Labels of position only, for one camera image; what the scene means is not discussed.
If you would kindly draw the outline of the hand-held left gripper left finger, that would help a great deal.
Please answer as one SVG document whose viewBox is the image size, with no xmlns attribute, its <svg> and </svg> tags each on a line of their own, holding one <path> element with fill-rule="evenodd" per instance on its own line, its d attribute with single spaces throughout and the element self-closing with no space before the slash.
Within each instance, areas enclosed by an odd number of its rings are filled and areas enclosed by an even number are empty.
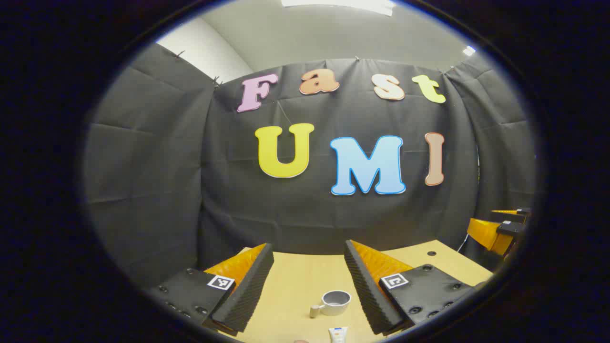
<svg viewBox="0 0 610 343">
<path fill-rule="evenodd" d="M 253 316 L 273 263 L 272 244 L 263 243 L 204 271 L 177 272 L 146 294 L 198 330 L 238 334 Z"/>
</svg>

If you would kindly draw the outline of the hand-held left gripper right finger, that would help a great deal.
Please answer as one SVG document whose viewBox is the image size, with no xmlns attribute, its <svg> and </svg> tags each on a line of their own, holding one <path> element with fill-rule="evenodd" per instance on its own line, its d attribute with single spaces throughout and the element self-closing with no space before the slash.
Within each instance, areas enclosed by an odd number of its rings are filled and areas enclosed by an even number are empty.
<svg viewBox="0 0 610 343">
<path fill-rule="evenodd" d="M 354 240 L 345 241 L 344 258 L 374 334 L 427 321 L 485 284 L 462 282 L 429 263 L 412 267 Z"/>
</svg>

